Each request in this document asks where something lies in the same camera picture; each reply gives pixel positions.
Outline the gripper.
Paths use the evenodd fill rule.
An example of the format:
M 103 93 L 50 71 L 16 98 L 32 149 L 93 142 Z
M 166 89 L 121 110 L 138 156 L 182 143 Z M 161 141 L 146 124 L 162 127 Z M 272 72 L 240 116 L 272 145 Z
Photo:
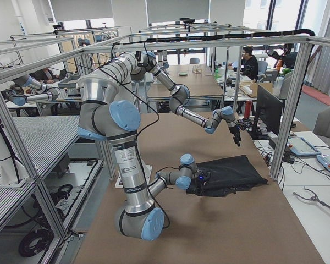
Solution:
M 229 126 L 229 131 L 233 134 L 233 140 L 237 147 L 240 147 L 241 142 L 241 135 L 240 135 L 240 128 L 238 125 Z
M 205 196 L 205 185 L 207 180 L 195 178 L 194 194 L 197 196 Z

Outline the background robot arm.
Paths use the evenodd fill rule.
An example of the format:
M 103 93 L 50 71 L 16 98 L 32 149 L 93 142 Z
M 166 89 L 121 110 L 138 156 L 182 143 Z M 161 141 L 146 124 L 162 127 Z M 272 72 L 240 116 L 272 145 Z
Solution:
M 60 94 L 58 87 L 49 87 L 33 79 L 29 74 L 12 80 L 10 87 L 2 92 L 5 100 L 17 106 L 29 102 L 47 102 L 56 100 Z

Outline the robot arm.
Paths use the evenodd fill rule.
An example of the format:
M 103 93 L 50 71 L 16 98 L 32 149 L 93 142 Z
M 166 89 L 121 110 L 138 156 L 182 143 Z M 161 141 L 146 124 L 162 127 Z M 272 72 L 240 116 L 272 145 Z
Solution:
M 125 204 L 115 216 L 118 232 L 153 241 L 161 234 L 166 216 L 156 205 L 155 197 L 168 185 L 186 190 L 198 167 L 192 155 L 184 154 L 176 172 L 159 173 L 153 182 L 147 182 L 136 140 L 141 115 L 132 102 L 116 100 L 117 94 L 127 89 L 128 81 L 145 72 L 161 72 L 156 58 L 147 52 L 125 52 L 80 77 L 82 106 L 78 135 L 112 144 L 126 194 Z
M 232 107 L 226 106 L 213 111 L 211 118 L 205 118 L 191 111 L 185 106 L 190 98 L 190 90 L 186 85 L 174 82 L 157 63 L 156 57 L 150 53 L 137 51 L 135 58 L 137 60 L 137 68 L 132 72 L 131 78 L 136 80 L 138 77 L 143 77 L 146 72 L 151 73 L 170 92 L 169 108 L 171 112 L 200 125 L 208 134 L 213 134 L 220 122 L 225 120 L 229 131 L 233 134 L 235 144 L 240 146 L 240 128 L 236 123 Z

